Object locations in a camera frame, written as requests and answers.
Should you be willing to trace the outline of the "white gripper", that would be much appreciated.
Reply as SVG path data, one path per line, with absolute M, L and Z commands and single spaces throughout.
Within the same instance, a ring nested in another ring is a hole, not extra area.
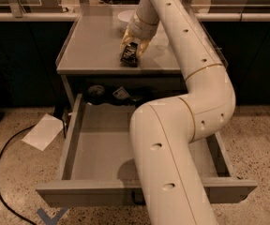
M 125 47 L 137 38 L 140 40 L 137 57 L 140 58 L 149 46 L 149 43 L 158 30 L 159 18 L 158 16 L 141 18 L 137 13 L 131 17 L 125 34 L 121 40 L 120 49 L 124 50 Z

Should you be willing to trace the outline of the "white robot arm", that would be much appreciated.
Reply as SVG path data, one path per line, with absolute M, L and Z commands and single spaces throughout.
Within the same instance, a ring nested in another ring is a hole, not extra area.
M 146 48 L 162 26 L 186 83 L 184 95 L 141 105 L 130 139 L 152 225 L 218 225 L 189 151 L 222 129 L 235 107 L 233 85 L 200 23 L 180 0 L 141 0 L 122 42 Z

